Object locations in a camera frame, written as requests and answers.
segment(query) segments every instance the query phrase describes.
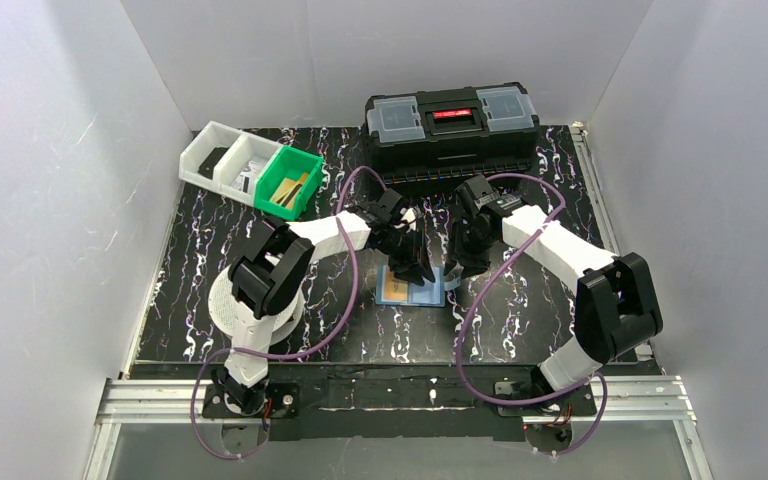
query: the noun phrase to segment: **white wall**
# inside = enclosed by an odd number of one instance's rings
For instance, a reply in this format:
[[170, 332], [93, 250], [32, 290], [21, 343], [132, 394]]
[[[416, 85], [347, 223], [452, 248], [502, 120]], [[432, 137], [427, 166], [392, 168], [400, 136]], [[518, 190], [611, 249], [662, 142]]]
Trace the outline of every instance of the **white wall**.
[[0, 479], [80, 478], [188, 138], [119, 2], [0, 2]]
[[768, 1], [655, 0], [590, 122], [717, 478], [768, 478]]
[[123, 0], [192, 129], [360, 125], [376, 94], [520, 81], [590, 118], [652, 0]]

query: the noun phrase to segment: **black object in bin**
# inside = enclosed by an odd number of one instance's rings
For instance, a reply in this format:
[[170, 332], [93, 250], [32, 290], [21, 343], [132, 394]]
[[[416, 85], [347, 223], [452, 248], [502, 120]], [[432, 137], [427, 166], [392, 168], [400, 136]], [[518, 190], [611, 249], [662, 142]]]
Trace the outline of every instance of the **black object in bin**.
[[527, 171], [539, 132], [518, 82], [373, 96], [362, 128], [368, 163], [408, 195], [451, 191], [477, 174]]

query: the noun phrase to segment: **black marble tabletop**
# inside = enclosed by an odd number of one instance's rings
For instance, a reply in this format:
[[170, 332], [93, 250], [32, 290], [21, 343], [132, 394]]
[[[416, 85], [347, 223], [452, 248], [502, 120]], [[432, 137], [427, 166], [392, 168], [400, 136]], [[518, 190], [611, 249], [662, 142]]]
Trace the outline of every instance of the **black marble tabletop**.
[[[337, 192], [348, 173], [363, 162], [356, 128], [252, 130], [325, 159], [322, 187], [300, 220], [335, 213]], [[593, 209], [587, 196], [572, 138], [567, 127], [544, 127], [538, 161], [531, 174], [557, 186], [567, 210], [559, 220], [581, 238], [601, 246]], [[547, 211], [557, 200], [542, 187], [520, 187], [530, 203]], [[431, 248], [431, 262], [443, 264], [447, 203], [451, 194], [414, 198], [422, 210]], [[230, 340], [213, 324], [207, 297], [219, 272], [233, 262], [252, 225], [262, 212], [186, 184], [155, 283], [138, 363], [199, 362]], [[492, 269], [514, 249], [497, 246]], [[386, 258], [376, 252], [358, 253], [362, 281], [354, 313], [344, 331], [307, 361], [337, 363], [449, 363], [456, 332], [467, 308], [489, 273], [449, 292], [443, 308], [392, 307], [375, 304], [376, 267]], [[311, 266], [302, 285], [307, 299], [304, 317], [273, 353], [296, 352], [315, 345], [335, 325], [351, 290], [346, 254], [327, 257]], [[472, 362], [536, 364], [572, 336], [574, 303], [571, 291], [546, 269], [523, 257], [494, 285], [476, 316], [464, 352]]]

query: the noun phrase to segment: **red label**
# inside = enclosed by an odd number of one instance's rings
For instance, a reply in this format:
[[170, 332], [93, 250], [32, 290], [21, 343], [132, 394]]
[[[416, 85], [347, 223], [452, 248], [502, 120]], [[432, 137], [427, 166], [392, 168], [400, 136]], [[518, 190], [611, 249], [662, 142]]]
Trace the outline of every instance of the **red label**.
[[461, 108], [458, 110], [443, 110], [442, 112], [434, 112], [434, 118], [452, 118], [452, 117], [469, 117], [472, 116], [472, 110], [469, 108]]

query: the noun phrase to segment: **floor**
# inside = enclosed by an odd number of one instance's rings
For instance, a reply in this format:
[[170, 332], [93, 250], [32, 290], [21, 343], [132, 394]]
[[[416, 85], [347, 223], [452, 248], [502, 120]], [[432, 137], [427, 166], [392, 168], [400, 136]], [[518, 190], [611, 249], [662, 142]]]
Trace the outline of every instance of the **floor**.
[[[322, 187], [301, 220], [334, 213], [336, 192], [347, 172], [363, 163], [356, 128], [256, 129], [253, 133], [292, 145], [325, 159]], [[584, 185], [569, 129], [544, 127], [532, 172], [564, 194], [567, 210], [559, 220], [595, 245], [601, 237]], [[362, 193], [363, 186], [358, 187]], [[547, 210], [557, 201], [541, 187], [524, 185], [527, 199]], [[425, 216], [432, 264], [443, 264], [446, 205], [451, 195], [412, 199]], [[234, 261], [244, 238], [262, 213], [233, 200], [186, 184], [177, 206], [165, 256], [149, 305], [137, 363], [200, 362], [211, 351], [230, 346], [212, 323], [207, 293], [218, 273]], [[491, 253], [495, 269], [511, 248]], [[489, 274], [450, 292], [443, 308], [380, 307], [374, 303], [376, 266], [386, 259], [375, 252], [359, 255], [363, 282], [348, 328], [310, 362], [449, 363], [455, 332], [478, 288]], [[302, 290], [307, 308], [301, 325], [273, 353], [290, 353], [316, 344], [345, 308], [350, 272], [345, 255], [314, 264]], [[472, 362], [536, 364], [572, 336], [573, 296], [552, 274], [530, 259], [520, 260], [493, 287], [480, 310], [465, 351]]]

